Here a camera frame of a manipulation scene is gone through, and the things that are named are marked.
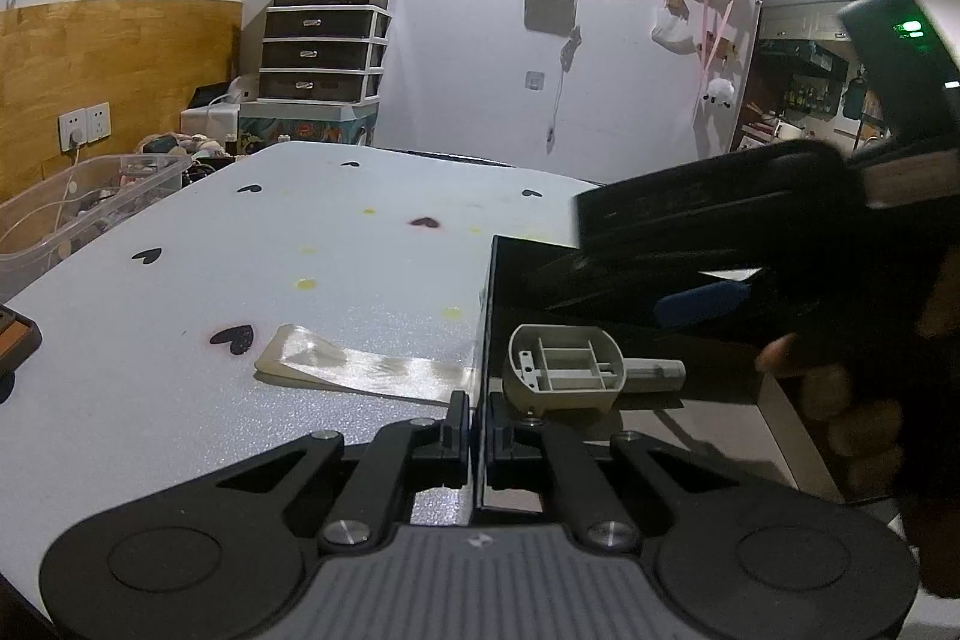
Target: white plush toy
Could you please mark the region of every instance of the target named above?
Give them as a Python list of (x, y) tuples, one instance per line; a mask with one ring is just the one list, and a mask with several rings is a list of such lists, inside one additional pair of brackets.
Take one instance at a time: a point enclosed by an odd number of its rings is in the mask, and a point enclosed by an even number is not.
[(715, 77), (707, 85), (707, 95), (704, 96), (704, 101), (709, 101), (711, 104), (719, 101), (727, 109), (730, 109), (733, 107), (733, 98), (735, 97), (736, 90), (733, 89), (733, 82), (726, 77)]

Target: plastic strip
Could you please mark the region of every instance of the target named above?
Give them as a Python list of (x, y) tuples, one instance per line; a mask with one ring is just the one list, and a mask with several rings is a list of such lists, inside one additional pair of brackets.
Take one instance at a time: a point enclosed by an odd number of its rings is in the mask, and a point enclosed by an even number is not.
[(397, 359), (360, 350), (344, 350), (309, 332), (286, 324), (253, 362), (270, 378), (298, 381), (319, 389), (437, 402), (445, 405), (452, 391), (464, 391), (476, 407), (477, 372), (472, 367), (429, 359)]

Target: clear plastic bin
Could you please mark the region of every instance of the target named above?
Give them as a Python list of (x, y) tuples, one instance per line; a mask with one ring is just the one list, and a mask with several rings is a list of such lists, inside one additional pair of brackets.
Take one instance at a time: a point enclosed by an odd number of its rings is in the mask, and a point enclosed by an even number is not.
[(189, 156), (103, 155), (0, 205), (0, 303), (80, 247), (181, 189)]

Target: finger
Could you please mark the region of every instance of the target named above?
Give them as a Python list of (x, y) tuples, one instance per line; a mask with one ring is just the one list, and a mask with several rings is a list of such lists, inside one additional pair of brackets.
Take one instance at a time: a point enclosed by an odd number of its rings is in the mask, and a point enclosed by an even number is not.
[(858, 496), (886, 492), (904, 467), (904, 449), (895, 445), (884, 453), (856, 458), (847, 465), (847, 485)]
[(926, 300), (917, 333), (925, 338), (947, 335), (960, 328), (960, 247), (947, 250), (937, 282)]
[(829, 354), (829, 349), (820, 340), (789, 333), (763, 348), (755, 365), (758, 372), (793, 377), (808, 369), (834, 363), (837, 357)]
[(853, 400), (853, 383), (838, 363), (812, 369), (800, 385), (800, 412), (811, 421), (829, 421)]
[(960, 597), (960, 500), (901, 503), (907, 541), (920, 549), (920, 582), (937, 597)]
[(904, 424), (895, 401), (874, 402), (838, 415), (827, 427), (830, 450), (843, 458), (874, 456), (890, 449)]

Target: white appliance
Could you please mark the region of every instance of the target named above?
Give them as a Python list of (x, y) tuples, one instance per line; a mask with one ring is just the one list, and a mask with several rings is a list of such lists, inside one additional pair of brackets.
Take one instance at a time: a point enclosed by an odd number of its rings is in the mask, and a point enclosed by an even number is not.
[(256, 100), (257, 78), (257, 74), (237, 77), (230, 83), (229, 90), (214, 98), (208, 106), (181, 112), (181, 134), (203, 134), (221, 145), (227, 143), (227, 134), (236, 139), (240, 102)]

